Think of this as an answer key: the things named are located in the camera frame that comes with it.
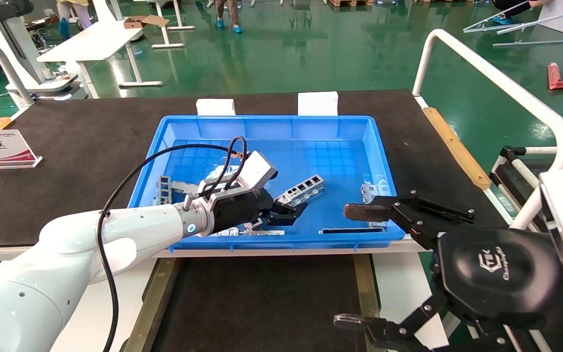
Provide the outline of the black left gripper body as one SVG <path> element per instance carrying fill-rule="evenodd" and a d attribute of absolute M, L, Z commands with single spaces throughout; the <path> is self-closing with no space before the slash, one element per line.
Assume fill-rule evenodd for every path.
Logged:
<path fill-rule="evenodd" d="M 261 213 L 271 210 L 273 203 L 274 199 L 264 189 L 254 189 L 234 196 L 216 192 L 209 199 L 213 220 L 210 234 L 252 222 L 259 218 Z"/>

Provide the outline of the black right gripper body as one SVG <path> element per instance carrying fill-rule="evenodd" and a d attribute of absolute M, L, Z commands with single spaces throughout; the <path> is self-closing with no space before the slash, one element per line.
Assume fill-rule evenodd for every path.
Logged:
<path fill-rule="evenodd" d="M 548 235 L 461 223 L 435 253 L 442 286 L 466 318 L 563 333 L 563 264 Z"/>

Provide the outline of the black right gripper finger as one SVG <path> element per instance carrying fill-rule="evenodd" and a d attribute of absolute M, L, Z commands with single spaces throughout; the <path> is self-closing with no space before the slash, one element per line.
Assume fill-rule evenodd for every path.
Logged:
<path fill-rule="evenodd" d="M 375 196 L 368 203 L 347 203 L 344 216 L 359 222 L 394 222 L 426 250 L 437 250 L 440 233 L 461 223 L 475 223 L 475 209 L 450 207 L 422 198 Z"/>
<path fill-rule="evenodd" d="M 442 308 L 453 303 L 451 294 L 432 294 L 416 308 L 402 323 L 383 318 L 355 314 L 336 314 L 333 324 L 338 329 L 357 330 L 366 335 L 368 342 L 376 348 L 396 352 L 429 352 L 431 349 L 420 343 L 415 333 L 424 327 Z M 436 352 L 506 352 L 509 343 L 498 333 L 487 333 L 478 339 L 461 345 L 435 348 Z"/>

